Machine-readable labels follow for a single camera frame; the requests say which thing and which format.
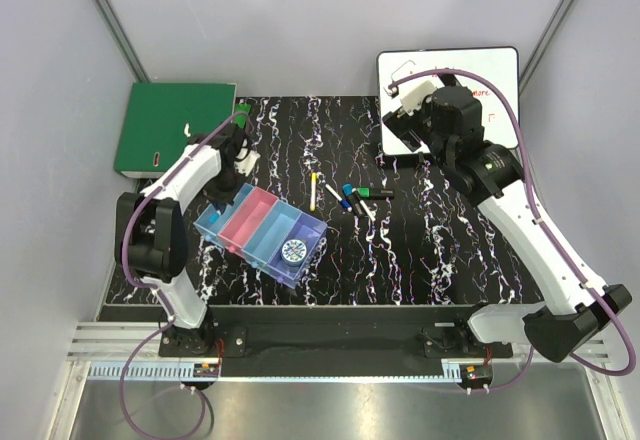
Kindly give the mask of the four-compartment colourful organizer tray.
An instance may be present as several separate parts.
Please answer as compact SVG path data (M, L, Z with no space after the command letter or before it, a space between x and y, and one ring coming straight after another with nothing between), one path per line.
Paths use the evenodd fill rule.
M208 242L242 258L280 284L294 289L319 248L326 242L327 224L259 187L244 184L215 222L207 206L194 222ZM282 244L292 238L306 243L308 255L297 267L281 259Z

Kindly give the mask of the yellow highlighter pen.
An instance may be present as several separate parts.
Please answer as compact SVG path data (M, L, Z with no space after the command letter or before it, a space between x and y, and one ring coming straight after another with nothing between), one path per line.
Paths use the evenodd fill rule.
M311 180L310 180L310 211L314 212L316 210L316 198L317 198L317 174L316 172L312 172Z

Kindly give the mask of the green ring binder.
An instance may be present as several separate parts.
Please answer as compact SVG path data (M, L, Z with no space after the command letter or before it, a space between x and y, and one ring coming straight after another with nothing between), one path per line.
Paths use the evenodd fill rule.
M233 113L235 101L233 83L133 84L114 171L133 179L161 177L191 138L210 133ZM190 138L184 134L187 123Z

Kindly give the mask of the round blue tape tin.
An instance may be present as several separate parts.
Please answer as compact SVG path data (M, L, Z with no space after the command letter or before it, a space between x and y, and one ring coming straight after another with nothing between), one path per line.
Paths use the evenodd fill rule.
M297 238L285 241L280 250L281 259L289 267L300 266L308 255L306 243Z

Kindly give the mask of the white marker blue cap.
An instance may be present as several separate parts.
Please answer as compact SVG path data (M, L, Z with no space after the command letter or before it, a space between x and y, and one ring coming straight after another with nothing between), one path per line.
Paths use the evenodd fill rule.
M221 216L221 214L224 212L224 209L221 206L215 206L214 207L214 212L212 213L209 221L211 223L215 223Z

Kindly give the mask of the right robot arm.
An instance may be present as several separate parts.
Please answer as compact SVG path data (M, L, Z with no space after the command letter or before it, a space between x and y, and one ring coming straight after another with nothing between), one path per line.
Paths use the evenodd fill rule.
M445 178L506 239L542 294L536 304L488 305L454 331L454 344L476 356L489 343L523 343L559 363L632 302L622 284L608 284L555 226L536 196L530 172L503 145L484 137L481 101L462 85L422 82L381 96L381 117L404 142L426 146Z

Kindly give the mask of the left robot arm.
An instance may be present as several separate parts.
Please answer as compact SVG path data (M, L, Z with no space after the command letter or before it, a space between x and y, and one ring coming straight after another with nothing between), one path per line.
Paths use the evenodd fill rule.
M193 136L166 173L138 193L121 194L116 203L116 263L130 285L159 300L167 315L161 330L196 356L214 348L216 332L187 272L184 212L200 194L222 211L233 206L259 159L247 124L246 114L235 113L213 132Z

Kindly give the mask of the green folder sheet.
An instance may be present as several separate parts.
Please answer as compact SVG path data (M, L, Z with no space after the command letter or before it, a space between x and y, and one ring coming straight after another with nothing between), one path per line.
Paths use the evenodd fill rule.
M239 103L235 106L234 109L234 120L233 123L237 125L241 129L246 128L247 122L250 120L250 112L251 106L246 103Z

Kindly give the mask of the green black marker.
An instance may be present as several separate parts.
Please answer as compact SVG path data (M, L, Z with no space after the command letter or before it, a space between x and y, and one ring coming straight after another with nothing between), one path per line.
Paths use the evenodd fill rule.
M393 199L395 197L395 192L393 189L358 187L356 189L356 192L363 199L385 200Z

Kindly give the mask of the blue capped marker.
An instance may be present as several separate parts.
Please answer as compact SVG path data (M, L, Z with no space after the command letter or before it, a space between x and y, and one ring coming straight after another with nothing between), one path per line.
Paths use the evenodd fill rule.
M361 206L359 204L359 201L357 200L355 194L354 194L354 190L351 184L344 184L342 186L342 191L346 197L347 202L349 203L349 205L351 206L354 214L357 217L360 217L362 215L362 209Z

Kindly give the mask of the white pen blue tip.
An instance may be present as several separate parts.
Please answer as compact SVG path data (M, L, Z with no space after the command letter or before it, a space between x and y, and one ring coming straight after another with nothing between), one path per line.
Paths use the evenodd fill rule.
M324 184L326 191L341 205L341 207L347 211L351 212L352 207L333 187L328 184Z

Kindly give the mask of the black marble pattern mat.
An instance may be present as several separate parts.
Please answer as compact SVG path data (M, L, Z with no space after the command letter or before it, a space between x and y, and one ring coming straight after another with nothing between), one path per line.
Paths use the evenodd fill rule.
M252 183L327 224L326 242L295 290L205 241L194 227L188 272L212 305L426 305L535 303L523 262L484 216L421 156L382 151L373 97L245 98L260 154ZM316 210L310 180L317 174ZM375 222L345 211L344 184L393 189L364 199Z

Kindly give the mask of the white whiteboard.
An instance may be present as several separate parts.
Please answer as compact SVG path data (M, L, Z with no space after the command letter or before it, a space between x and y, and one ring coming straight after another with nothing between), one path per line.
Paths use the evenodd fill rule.
M518 52L511 46L384 51L377 57L379 84L379 116L381 118L381 144L387 156L404 156L418 153L390 153L393 146L389 131L382 123L388 113L391 99L391 83L410 75L434 69L456 69L474 73L492 83L503 94L513 112L519 113ZM501 101L484 84L458 74L431 75L419 79L429 80L436 90L446 85L468 88L474 98L482 103L484 138L509 149L518 146L511 120Z

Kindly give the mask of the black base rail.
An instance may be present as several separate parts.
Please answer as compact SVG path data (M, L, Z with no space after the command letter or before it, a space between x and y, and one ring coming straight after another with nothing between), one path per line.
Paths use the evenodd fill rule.
M580 342L574 319L538 304L213 306L202 333L172 328L154 351L219 354L226 378L427 377L443 374L441 360L509 358L518 344L559 363Z

